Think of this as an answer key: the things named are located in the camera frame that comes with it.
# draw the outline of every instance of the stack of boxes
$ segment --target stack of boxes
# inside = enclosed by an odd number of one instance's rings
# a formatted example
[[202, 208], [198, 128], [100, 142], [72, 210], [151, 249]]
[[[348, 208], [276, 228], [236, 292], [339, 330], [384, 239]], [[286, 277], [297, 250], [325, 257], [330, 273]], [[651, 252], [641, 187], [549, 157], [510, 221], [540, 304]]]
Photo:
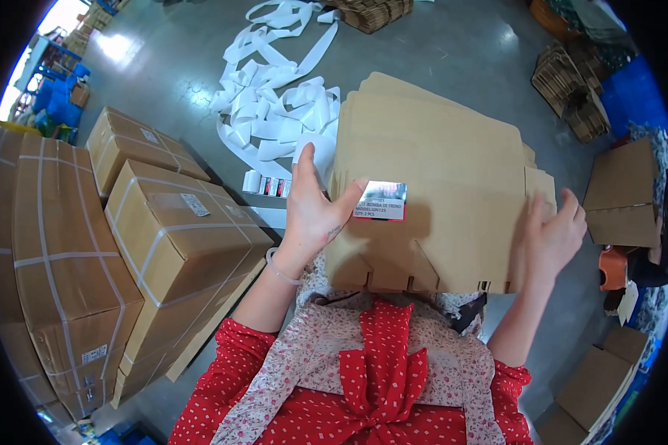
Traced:
[[0, 128], [0, 337], [54, 429], [164, 375], [272, 245], [208, 180], [110, 108], [89, 149]]
[[413, 10], [413, 0], [328, 0], [341, 11], [341, 19], [359, 31], [371, 34]]
[[562, 44], [554, 42], [539, 55], [532, 84], [577, 138], [587, 143], [606, 134], [610, 126], [598, 97], [601, 84], [586, 61], [582, 67], [584, 76]]

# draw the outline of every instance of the sleeve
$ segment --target sleeve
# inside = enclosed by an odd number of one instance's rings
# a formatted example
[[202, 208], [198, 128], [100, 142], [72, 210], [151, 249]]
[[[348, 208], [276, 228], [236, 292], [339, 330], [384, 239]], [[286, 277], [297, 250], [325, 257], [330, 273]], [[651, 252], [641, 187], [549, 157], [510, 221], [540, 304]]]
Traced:
[[215, 333], [217, 356], [171, 432], [169, 445], [209, 444], [218, 425], [245, 394], [262, 367], [275, 336], [226, 318]]
[[522, 387], [529, 385], [531, 381], [532, 377], [524, 366], [509, 367], [495, 360], [495, 377], [490, 386], [492, 405], [495, 420], [507, 444], [534, 443], [529, 436], [527, 420], [517, 407], [517, 398], [522, 394]]

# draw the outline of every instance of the white paper strip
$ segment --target white paper strip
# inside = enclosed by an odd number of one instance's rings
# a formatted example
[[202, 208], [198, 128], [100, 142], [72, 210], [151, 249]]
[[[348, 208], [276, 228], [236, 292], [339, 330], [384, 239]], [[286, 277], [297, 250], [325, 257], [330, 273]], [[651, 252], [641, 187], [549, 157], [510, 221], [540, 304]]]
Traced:
[[[277, 8], [253, 17], [264, 6]], [[319, 63], [337, 33], [336, 14], [322, 14], [331, 17], [332, 25], [299, 64], [270, 45], [277, 39], [300, 36], [312, 13], [321, 10], [320, 4], [296, 0], [270, 0], [254, 6], [245, 15], [252, 24], [236, 36], [223, 55], [227, 62], [220, 79], [223, 90], [217, 91], [212, 100], [212, 110], [219, 115], [218, 135], [235, 156], [263, 176], [292, 178], [291, 173], [274, 160], [291, 156], [303, 134], [321, 136], [316, 145], [325, 145], [321, 150], [331, 151], [332, 156], [319, 158], [321, 162], [333, 160], [341, 106], [339, 88], [325, 90], [324, 79], [317, 77], [290, 88], [282, 97], [274, 90], [306, 76]], [[285, 29], [296, 23], [300, 23], [297, 28]], [[239, 63], [255, 52], [268, 65], [248, 60], [238, 70]], [[252, 138], [263, 140], [255, 142]], [[329, 170], [322, 165], [321, 174]], [[327, 182], [328, 176], [322, 177], [322, 183]]]
[[242, 207], [259, 227], [285, 228], [287, 209], [266, 209], [264, 207]]

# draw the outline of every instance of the white label on box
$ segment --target white label on box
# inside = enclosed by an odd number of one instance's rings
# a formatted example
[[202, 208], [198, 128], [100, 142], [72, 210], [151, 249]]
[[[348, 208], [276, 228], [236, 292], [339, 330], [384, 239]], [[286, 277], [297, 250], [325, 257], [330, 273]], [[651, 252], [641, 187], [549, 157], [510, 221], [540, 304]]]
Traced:
[[205, 208], [203, 203], [198, 199], [196, 195], [190, 193], [181, 193], [181, 197], [183, 198], [184, 201], [186, 201], [188, 207], [190, 207], [191, 210], [193, 210], [193, 213], [195, 213], [197, 217], [204, 217], [206, 215], [210, 215], [208, 209]]
[[82, 365], [86, 365], [94, 360], [99, 360], [107, 355], [107, 345], [99, 346], [97, 349], [82, 354]]
[[150, 132], [147, 129], [141, 129], [141, 132], [144, 134], [144, 138], [148, 139], [149, 141], [153, 142], [154, 144], [158, 144], [158, 139], [156, 139], [156, 135], [154, 135], [152, 132]]
[[406, 184], [369, 181], [364, 195], [354, 208], [353, 217], [403, 221], [406, 209]]

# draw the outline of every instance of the concrete floor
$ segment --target concrete floor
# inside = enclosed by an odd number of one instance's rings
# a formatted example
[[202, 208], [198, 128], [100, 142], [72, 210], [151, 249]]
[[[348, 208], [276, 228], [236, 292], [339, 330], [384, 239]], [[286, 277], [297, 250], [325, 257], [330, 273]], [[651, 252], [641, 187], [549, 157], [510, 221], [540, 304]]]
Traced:
[[[92, 70], [92, 94], [78, 145], [86, 141], [102, 107], [109, 105], [179, 138], [221, 183], [240, 190], [249, 167], [222, 145], [209, 101], [220, 89], [223, 52], [249, 24], [246, 11], [258, 3], [199, 0], [164, 6], [132, 0], [87, 49], [83, 63]], [[301, 60], [327, 28], [313, 22], [301, 37], [274, 45], [291, 60]], [[123, 58], [105, 54], [99, 42], [106, 38], [128, 42]], [[409, 16], [371, 36], [341, 24], [308, 78], [324, 76], [325, 85], [340, 86], [346, 96], [372, 71], [381, 71], [516, 125], [536, 151], [539, 168], [555, 177], [557, 190], [569, 187], [581, 200], [593, 157], [609, 146], [610, 138], [581, 145], [530, 84], [537, 54], [551, 40], [521, 0], [417, 2]], [[285, 204], [252, 195], [234, 197], [259, 207]], [[610, 327], [598, 289], [599, 251], [587, 236], [557, 280], [527, 361], [533, 381], [520, 402], [530, 419], [537, 419], [552, 403], [570, 370]], [[489, 298], [485, 338], [513, 300], [514, 296]], [[165, 442], [214, 354], [211, 342], [177, 383], [162, 378], [118, 411], [110, 406], [99, 410], [93, 416], [98, 429], [141, 421]]]

